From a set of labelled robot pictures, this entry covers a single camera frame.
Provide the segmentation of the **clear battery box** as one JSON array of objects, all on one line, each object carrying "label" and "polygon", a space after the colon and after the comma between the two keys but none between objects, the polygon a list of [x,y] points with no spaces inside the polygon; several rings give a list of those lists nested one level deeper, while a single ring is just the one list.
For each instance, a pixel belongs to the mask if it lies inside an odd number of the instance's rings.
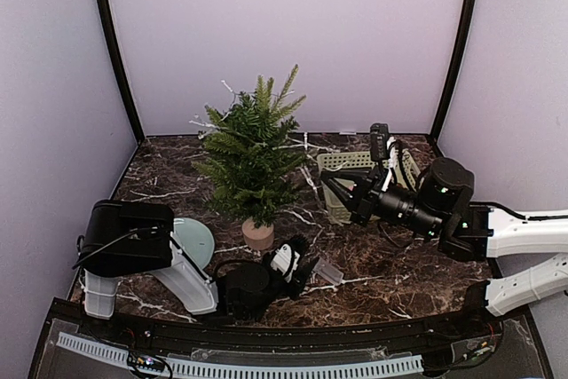
[{"label": "clear battery box", "polygon": [[314,266],[313,271],[332,285],[338,286],[343,281],[343,272],[322,257]]}]

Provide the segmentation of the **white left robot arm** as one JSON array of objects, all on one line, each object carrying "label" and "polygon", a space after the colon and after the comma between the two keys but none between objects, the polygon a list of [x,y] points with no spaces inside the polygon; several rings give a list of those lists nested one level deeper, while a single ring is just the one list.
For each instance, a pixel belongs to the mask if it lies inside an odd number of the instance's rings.
[{"label": "white left robot arm", "polygon": [[106,340],[125,332],[114,312],[118,282],[149,273],[194,317],[232,324],[259,321],[282,297],[297,299],[318,261],[305,261],[307,240],[296,235],[261,261],[231,259],[231,271],[208,275],[183,239],[184,219],[165,204],[102,200],[94,204],[74,265],[84,272],[84,310]]}]

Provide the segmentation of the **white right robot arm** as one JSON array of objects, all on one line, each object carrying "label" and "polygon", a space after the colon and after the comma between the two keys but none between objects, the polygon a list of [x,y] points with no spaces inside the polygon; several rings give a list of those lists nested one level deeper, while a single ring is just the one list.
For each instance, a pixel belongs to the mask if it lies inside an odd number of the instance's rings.
[{"label": "white right robot arm", "polygon": [[458,262],[480,262],[519,254],[551,258],[514,275],[468,287],[453,330],[471,338],[487,322],[567,289],[567,213],[515,212],[497,202],[473,201],[474,175],[457,161],[437,158],[413,192],[390,182],[381,165],[371,170],[323,170],[321,182],[364,226],[371,217],[399,225]]}]

